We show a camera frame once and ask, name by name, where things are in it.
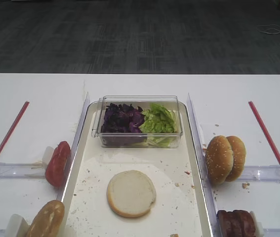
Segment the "green lettuce in container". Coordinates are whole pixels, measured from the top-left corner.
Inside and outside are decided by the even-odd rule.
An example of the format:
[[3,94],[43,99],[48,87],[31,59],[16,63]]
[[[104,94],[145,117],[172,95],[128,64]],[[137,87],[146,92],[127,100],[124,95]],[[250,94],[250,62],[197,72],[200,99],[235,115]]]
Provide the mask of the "green lettuce in container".
[[[166,107],[151,103],[150,109],[142,112],[144,123],[139,126],[143,133],[176,133],[177,126],[175,122],[174,111],[169,111]],[[175,137],[150,136],[147,143],[155,147],[170,147]]]

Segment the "white block behind tomato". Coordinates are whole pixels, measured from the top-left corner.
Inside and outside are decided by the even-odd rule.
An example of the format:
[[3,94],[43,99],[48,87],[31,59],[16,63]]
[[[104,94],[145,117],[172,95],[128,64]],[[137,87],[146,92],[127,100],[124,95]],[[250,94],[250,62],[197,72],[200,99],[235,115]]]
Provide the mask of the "white block behind tomato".
[[53,156],[53,152],[54,152],[54,148],[53,147],[46,147],[43,157],[42,157],[42,163],[44,163],[45,165],[48,165],[52,156]]

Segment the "red tomato slice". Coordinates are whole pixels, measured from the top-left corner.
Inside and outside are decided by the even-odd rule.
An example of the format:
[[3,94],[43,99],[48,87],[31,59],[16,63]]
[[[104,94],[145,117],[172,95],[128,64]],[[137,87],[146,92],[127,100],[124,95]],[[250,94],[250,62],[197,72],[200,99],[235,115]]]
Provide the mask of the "red tomato slice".
[[65,166],[71,154],[67,141],[62,141],[54,149],[52,158],[45,171],[45,178],[53,187],[60,188],[65,179]]

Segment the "brown meat patties stack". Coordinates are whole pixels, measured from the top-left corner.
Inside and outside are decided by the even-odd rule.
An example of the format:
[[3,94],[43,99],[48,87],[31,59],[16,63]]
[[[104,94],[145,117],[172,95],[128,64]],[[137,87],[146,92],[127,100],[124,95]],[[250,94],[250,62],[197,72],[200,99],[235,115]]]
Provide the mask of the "brown meat patties stack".
[[223,237],[256,237],[253,216],[245,210],[219,210],[217,219]]

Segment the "white block behind patties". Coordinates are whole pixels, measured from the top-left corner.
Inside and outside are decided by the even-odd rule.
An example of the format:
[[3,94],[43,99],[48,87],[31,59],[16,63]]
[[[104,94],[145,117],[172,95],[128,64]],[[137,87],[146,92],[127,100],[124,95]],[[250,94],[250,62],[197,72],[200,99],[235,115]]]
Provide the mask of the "white block behind patties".
[[250,211],[249,214],[251,215],[251,217],[254,221],[254,224],[255,224],[255,235],[256,235],[256,237],[264,237],[265,232],[264,232],[262,223],[257,221],[257,218],[256,218],[255,213],[253,211]]

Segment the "clear plastic salad container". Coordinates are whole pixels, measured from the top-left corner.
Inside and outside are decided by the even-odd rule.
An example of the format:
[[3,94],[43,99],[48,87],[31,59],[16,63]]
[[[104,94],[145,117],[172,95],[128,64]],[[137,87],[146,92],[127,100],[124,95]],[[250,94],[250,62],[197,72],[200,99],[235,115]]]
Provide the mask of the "clear plastic salad container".
[[91,135],[109,148],[176,148],[183,135],[174,95],[106,95],[99,99]]

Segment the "white metal tray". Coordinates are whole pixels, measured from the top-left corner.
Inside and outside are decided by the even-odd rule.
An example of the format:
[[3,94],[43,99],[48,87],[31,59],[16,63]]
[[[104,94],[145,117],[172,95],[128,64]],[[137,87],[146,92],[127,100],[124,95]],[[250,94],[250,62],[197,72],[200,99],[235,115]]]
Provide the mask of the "white metal tray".
[[[97,103],[89,105],[81,134],[62,237],[208,237],[210,228],[187,109],[179,105],[184,133],[177,148],[104,148],[92,137]],[[116,215],[107,203],[110,179],[138,170],[152,180],[157,197],[140,218]]]

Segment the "sesame bun top, rear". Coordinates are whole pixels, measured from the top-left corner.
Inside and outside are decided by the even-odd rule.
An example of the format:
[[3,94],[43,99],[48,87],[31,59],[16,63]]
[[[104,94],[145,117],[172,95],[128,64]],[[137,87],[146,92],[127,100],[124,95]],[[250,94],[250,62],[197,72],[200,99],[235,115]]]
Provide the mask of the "sesame bun top, rear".
[[233,151],[233,167],[230,174],[226,177],[226,182],[232,182],[238,179],[243,170],[246,160],[246,148],[243,141],[236,136],[228,136],[227,140],[229,141],[232,151]]

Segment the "long clear divider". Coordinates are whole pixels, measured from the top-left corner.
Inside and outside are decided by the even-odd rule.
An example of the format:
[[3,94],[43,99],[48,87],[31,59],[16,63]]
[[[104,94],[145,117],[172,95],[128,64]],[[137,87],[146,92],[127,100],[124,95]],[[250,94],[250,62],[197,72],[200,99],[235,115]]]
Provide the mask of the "long clear divider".
[[74,136],[74,140],[71,146],[71,153],[70,156],[67,160],[67,163],[65,165],[65,181],[63,183],[63,186],[60,188],[60,190],[58,191],[57,194],[57,200],[64,202],[65,199],[65,193],[66,193],[66,189],[68,186],[68,182],[71,176],[71,172],[72,172],[72,167],[73,164],[75,162],[75,157],[76,157],[76,153],[78,150],[78,146],[79,146],[79,142],[80,142],[80,137],[82,134],[82,130],[83,130],[83,126],[84,126],[84,122],[85,122],[85,118],[86,118],[86,114],[87,114],[87,110],[88,110],[88,106],[90,104],[90,97],[89,97],[89,93],[87,92],[86,97],[85,97],[85,101],[83,103],[83,107],[82,107],[82,111],[81,111],[81,115],[80,115],[80,119],[77,125],[77,129],[76,129],[76,133]]
[[206,211],[210,221],[214,220],[214,222],[216,222],[217,210],[212,195],[211,184],[207,177],[207,168],[204,161],[203,149],[200,141],[199,125],[195,114],[195,108],[189,93],[187,97],[187,107],[189,112],[190,127],[191,127],[192,137],[194,141],[194,147],[196,151],[197,165],[199,169],[199,176],[200,176],[200,182],[201,182],[201,187],[203,192],[203,199],[206,206]]

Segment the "red strip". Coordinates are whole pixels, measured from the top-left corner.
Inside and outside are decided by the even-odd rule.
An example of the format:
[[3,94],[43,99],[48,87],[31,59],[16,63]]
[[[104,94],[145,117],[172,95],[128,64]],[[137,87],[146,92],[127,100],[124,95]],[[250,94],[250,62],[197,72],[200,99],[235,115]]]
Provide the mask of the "red strip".
[[274,153],[274,155],[275,155],[275,157],[276,157],[276,159],[279,163],[279,165],[280,165],[280,153],[279,153],[272,137],[270,136],[270,134],[269,134],[262,118],[261,118],[261,116],[259,115],[259,113],[258,113],[258,111],[257,111],[257,109],[256,109],[256,107],[255,107],[255,105],[252,101],[249,101],[248,104],[249,104],[249,106],[250,106],[250,108],[251,108],[251,110],[252,110],[252,112],[253,112],[253,114],[254,114],[254,116],[255,116],[258,124],[259,124],[259,126],[261,127],[261,129],[262,129],[262,131],[263,131],[263,133],[264,133],[264,135],[265,135],[265,137],[266,137],[266,139],[267,139],[267,141],[268,141],[268,143],[269,143],[269,145],[270,145],[270,147],[271,147],[271,149],[272,149],[272,151],[273,151],[273,153]]
[[9,128],[8,132],[6,133],[5,137],[3,138],[2,142],[0,143],[0,154],[2,152],[2,150],[4,149],[7,141],[9,140],[9,138],[11,137],[12,133],[14,132],[18,122],[20,121],[21,117],[23,116],[24,112],[26,111],[28,105],[29,105],[29,101],[26,101],[24,103],[24,105],[22,106],[21,110],[19,111],[17,117],[15,118],[13,124],[11,125],[11,127]]

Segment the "right long clear divider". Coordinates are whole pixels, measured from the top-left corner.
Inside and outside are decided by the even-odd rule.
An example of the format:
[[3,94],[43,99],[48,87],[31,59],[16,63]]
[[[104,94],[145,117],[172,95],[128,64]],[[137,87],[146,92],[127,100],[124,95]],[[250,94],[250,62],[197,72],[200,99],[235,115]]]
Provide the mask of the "right long clear divider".
[[194,147],[196,151],[197,165],[199,169],[199,176],[200,176],[200,182],[201,182],[201,187],[203,192],[203,199],[206,206],[206,211],[210,221],[214,220],[214,222],[216,222],[217,210],[212,195],[211,184],[207,177],[207,168],[204,161],[203,149],[200,141],[199,125],[195,114],[195,108],[189,93],[187,97],[187,107],[189,112],[190,127],[191,127],[192,137],[194,141]]

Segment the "toasted bun bottom, left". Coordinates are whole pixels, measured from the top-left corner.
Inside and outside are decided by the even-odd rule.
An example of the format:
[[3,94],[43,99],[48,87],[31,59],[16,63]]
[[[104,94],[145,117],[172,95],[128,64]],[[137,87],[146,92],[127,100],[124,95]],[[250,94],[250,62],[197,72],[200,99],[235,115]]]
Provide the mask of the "toasted bun bottom, left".
[[33,219],[26,237],[56,237],[64,214],[65,206],[61,201],[49,201]]

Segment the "right red strip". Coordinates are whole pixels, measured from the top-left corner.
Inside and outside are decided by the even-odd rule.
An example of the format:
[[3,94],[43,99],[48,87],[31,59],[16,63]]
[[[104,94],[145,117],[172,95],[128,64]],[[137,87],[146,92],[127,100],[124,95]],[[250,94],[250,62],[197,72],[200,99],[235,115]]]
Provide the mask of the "right red strip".
[[280,153],[279,153],[272,137],[270,136],[270,134],[269,134],[262,118],[261,118],[261,116],[259,115],[259,113],[258,113],[258,111],[257,111],[257,109],[256,109],[256,107],[255,107],[255,105],[252,101],[249,101],[248,104],[249,104],[249,106],[250,106],[250,108],[251,108],[251,110],[252,110],[252,112],[253,112],[253,114],[254,114],[254,116],[255,116],[258,124],[259,124],[259,126],[261,127],[261,129],[262,129],[262,131],[263,131],[263,133],[264,133],[264,135],[265,135],[265,137],[266,137],[266,139],[267,139],[267,141],[268,141],[268,143],[269,143],[269,145],[270,145],[270,147],[271,147],[271,149],[272,149],[272,151],[273,151],[273,153],[274,153],[274,155],[275,155],[275,157],[276,157],[276,159],[279,163],[279,165],[280,165]]

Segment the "white block behind left bun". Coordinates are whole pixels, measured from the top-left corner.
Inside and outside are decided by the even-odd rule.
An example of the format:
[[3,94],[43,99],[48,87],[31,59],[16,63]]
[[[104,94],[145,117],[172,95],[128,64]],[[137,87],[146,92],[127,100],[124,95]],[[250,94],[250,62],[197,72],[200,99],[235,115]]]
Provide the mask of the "white block behind left bun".
[[4,232],[5,237],[25,237],[29,229],[29,224],[26,220],[18,215],[11,215],[6,230]]

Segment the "clear rail behind tomato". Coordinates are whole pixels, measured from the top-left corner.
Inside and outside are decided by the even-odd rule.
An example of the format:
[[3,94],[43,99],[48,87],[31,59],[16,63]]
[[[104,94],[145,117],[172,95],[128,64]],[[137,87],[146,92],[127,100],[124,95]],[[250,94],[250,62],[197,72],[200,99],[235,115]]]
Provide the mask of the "clear rail behind tomato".
[[42,163],[4,163],[0,162],[0,179],[44,179],[45,168]]

